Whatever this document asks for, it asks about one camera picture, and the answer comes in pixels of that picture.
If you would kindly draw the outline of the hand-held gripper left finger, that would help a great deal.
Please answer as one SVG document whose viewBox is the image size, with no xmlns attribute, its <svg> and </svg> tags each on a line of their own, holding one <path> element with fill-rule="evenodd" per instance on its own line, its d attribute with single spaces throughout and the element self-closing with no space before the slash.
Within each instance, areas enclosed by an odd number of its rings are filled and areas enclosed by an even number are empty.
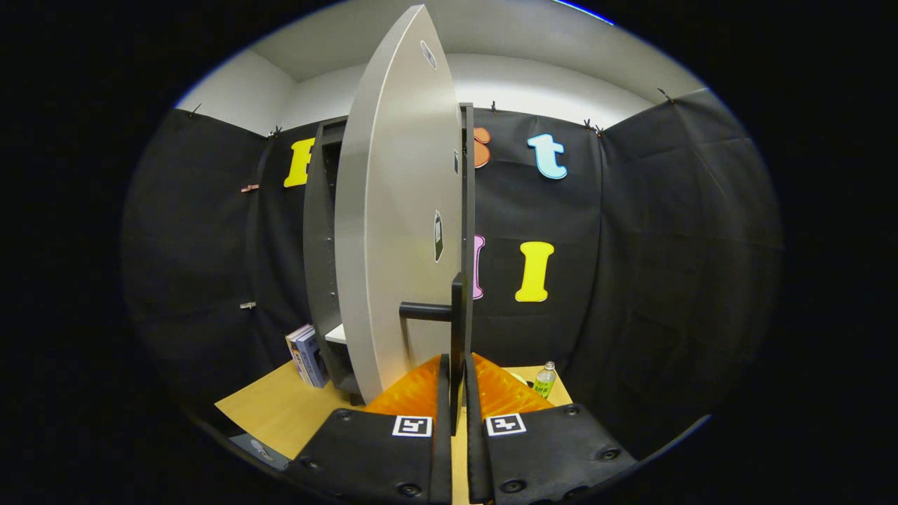
<svg viewBox="0 0 898 505">
<path fill-rule="evenodd" d="M 285 477 L 331 504 L 450 504 L 450 357 L 437 355 L 415 372 L 436 400 L 432 415 L 333 410 Z"/>
</svg>

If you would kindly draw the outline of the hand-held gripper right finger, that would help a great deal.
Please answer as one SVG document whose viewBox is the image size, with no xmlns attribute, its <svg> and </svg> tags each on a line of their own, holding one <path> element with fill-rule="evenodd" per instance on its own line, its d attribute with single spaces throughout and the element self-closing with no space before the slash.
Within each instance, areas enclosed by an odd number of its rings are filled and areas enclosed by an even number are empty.
<svg viewBox="0 0 898 505">
<path fill-rule="evenodd" d="M 637 469 L 637 459 L 583 405 L 506 406 L 488 415 L 488 401 L 509 403 L 520 382 L 500 368 L 488 373 L 484 364 L 471 353 L 464 358 L 471 503 L 573 504 Z"/>
</svg>

